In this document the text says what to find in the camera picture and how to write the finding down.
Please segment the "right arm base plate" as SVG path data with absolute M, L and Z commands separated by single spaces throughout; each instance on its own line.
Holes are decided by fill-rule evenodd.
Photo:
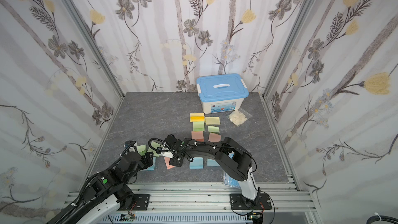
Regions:
M 234 211 L 272 210 L 273 204 L 268 194 L 260 193 L 254 200 L 243 197 L 242 194 L 230 194 L 229 201 Z

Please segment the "torn yellow memo page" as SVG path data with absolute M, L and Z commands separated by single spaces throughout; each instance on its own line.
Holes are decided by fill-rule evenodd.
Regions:
M 207 125 L 220 125 L 220 117 L 205 117 Z

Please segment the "torn green memo page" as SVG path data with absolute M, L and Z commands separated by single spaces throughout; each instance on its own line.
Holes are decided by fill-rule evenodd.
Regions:
M 220 133 L 220 128 L 216 126 L 208 126 L 208 132 L 210 133 Z

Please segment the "pink memo pad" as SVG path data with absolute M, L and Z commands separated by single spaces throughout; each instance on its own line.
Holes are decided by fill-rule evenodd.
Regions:
M 174 168 L 174 166 L 170 164 L 171 159 L 169 157 L 164 157 L 164 161 L 168 170 Z
M 193 140 L 204 142 L 204 132 L 203 131 L 192 131 L 191 138 Z

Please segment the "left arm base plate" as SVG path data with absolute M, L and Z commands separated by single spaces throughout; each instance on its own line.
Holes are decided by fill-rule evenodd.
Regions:
M 120 211 L 146 211 L 150 203 L 150 194 L 133 194 L 120 202 Z

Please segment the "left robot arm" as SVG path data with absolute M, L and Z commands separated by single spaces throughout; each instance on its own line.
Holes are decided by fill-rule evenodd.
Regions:
M 153 152 L 140 155 L 124 151 L 109 168 L 89 177 L 75 200 L 53 217 L 49 224 L 96 223 L 117 210 L 145 211 L 149 194 L 135 195 L 130 179 L 153 166 Z

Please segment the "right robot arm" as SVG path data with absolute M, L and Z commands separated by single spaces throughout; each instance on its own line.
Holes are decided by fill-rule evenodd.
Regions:
M 185 161 L 193 162 L 198 158 L 211 159 L 230 178 L 238 181 L 248 207 L 260 201 L 260 188 L 253 177 L 255 161 L 250 152 L 231 138 L 224 138 L 221 142 L 181 141 L 170 134 L 161 141 L 157 154 L 170 158 L 169 164 L 174 167 L 181 167 Z

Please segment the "yellow memo pad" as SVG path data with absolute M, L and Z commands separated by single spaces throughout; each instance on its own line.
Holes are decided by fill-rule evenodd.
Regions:
M 204 113 L 191 113 L 190 114 L 190 122 L 204 122 L 205 114 Z

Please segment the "torn blue memo page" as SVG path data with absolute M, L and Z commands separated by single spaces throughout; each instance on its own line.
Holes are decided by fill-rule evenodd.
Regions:
M 207 165 L 209 167 L 218 167 L 219 166 L 218 162 L 216 162 L 215 160 L 212 160 L 212 159 L 207 159 Z

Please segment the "torn pink memo page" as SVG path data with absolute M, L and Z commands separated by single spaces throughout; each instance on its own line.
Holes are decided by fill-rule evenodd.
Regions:
M 208 141 L 209 142 L 220 142 L 221 141 L 221 135 L 217 134 L 217 133 L 210 133 L 209 137 L 208 137 Z

